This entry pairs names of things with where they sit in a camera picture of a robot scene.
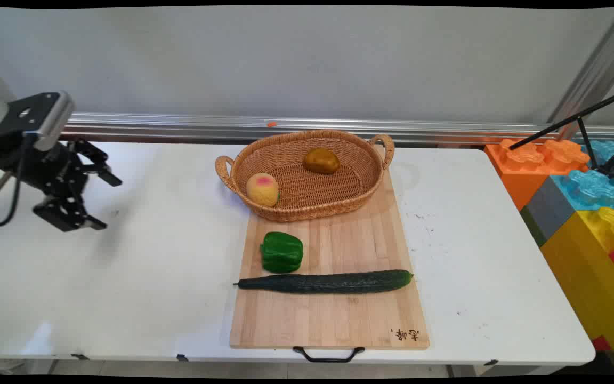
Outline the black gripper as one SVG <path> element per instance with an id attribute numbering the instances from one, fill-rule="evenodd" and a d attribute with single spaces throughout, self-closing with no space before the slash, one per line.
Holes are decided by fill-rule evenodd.
<path id="1" fill-rule="evenodd" d="M 55 143 L 49 150 L 37 150 L 30 134 L 15 133 L 0 137 L 0 170 L 15 178 L 12 201 L 19 200 L 22 184 L 41 190 L 45 199 L 33 212 L 64 233 L 90 228 L 96 231 L 107 224 L 88 214 L 82 197 L 82 173 L 94 173 L 112 187 L 123 184 L 108 165 L 109 155 L 84 140 Z M 90 163 L 83 164 L 83 156 Z"/>

